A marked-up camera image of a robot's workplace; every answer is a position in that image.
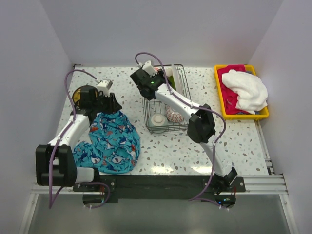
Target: white speckled table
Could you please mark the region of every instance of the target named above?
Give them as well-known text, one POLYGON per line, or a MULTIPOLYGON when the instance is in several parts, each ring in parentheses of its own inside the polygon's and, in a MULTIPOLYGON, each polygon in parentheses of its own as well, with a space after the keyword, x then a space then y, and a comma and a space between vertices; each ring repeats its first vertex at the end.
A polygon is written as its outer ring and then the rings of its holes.
MULTIPOLYGON (((141 136, 141 154, 137 165, 129 172, 131 175, 209 175, 211 162, 203 149, 192 142, 184 133, 151 134, 144 124, 141 95, 132 82, 130 74, 135 67, 83 67, 98 79, 108 78, 113 81, 111 92, 122 105, 122 112, 127 115, 141 136)), ((207 103, 220 112, 220 101, 216 89, 213 68, 187 68, 186 77, 192 100, 207 103)), ((75 72, 70 85, 70 93, 83 85, 96 86, 92 78, 75 72)), ((71 106, 66 100, 58 126, 58 132, 66 124, 71 106)), ((216 130, 221 131, 222 121, 215 118, 216 130)), ((88 132, 80 138, 88 141, 88 132)), ((239 175, 268 175, 265 153, 261 147, 256 124, 253 120, 227 120, 227 130, 217 146, 235 165, 239 175)))

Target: shark print fabric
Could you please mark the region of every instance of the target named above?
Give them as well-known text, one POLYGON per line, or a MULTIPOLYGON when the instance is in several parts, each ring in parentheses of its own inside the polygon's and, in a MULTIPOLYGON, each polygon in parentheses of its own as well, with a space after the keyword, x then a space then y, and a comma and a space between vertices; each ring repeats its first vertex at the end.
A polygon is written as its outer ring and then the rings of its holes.
POLYGON ((128 118, 98 113, 90 126, 92 144, 81 142, 73 152, 78 167, 93 167, 109 174, 131 171, 140 155, 140 136, 128 118))

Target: red cloth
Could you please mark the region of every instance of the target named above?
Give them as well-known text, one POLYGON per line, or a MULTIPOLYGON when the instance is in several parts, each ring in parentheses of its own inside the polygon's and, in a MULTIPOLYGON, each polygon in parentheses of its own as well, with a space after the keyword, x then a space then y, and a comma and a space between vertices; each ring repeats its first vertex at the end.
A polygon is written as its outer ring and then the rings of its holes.
POLYGON ((244 65, 229 65, 225 68, 221 68, 218 70, 218 76, 219 76, 221 92, 223 96, 223 102, 225 106, 225 112, 228 115, 236 115, 240 112, 248 115, 249 114, 248 112, 236 109, 238 95, 234 93, 231 89, 226 87, 222 82, 222 74, 228 73, 231 69, 236 70, 238 72, 246 71, 244 65))

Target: white towel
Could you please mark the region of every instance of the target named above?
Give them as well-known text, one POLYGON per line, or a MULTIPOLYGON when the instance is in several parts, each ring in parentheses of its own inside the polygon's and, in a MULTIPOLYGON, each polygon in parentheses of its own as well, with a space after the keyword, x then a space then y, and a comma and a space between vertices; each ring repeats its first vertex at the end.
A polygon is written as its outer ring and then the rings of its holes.
POLYGON ((259 77, 246 72, 230 70, 222 75, 226 87, 238 94, 236 108, 254 115, 266 107, 268 90, 259 77))

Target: yellow plastic tray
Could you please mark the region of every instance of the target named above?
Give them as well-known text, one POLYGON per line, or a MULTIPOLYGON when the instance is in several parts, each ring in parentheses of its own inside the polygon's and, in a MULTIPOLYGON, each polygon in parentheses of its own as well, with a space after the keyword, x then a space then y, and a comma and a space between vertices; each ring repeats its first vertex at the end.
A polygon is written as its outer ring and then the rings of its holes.
MULTIPOLYGON (((221 92, 221 85, 220 85, 220 81, 219 81, 219 76, 218 76, 218 70, 221 68, 226 67, 227 65, 216 65, 214 66, 214 77, 216 79, 216 84, 218 87, 218 92, 219 92, 219 97, 220 97, 220 103, 221 103, 221 109, 222 109, 222 115, 225 119, 254 119, 254 120, 259 120, 259 119, 263 119, 263 118, 267 118, 269 117, 269 110, 268 107, 263 108, 260 111, 259 115, 228 115, 225 112, 225 107, 224 107, 224 103, 223 103, 223 96, 222 96, 222 92, 221 92)), ((245 69, 248 72, 251 72, 253 75, 256 76, 254 67, 251 65, 245 65, 245 69)))

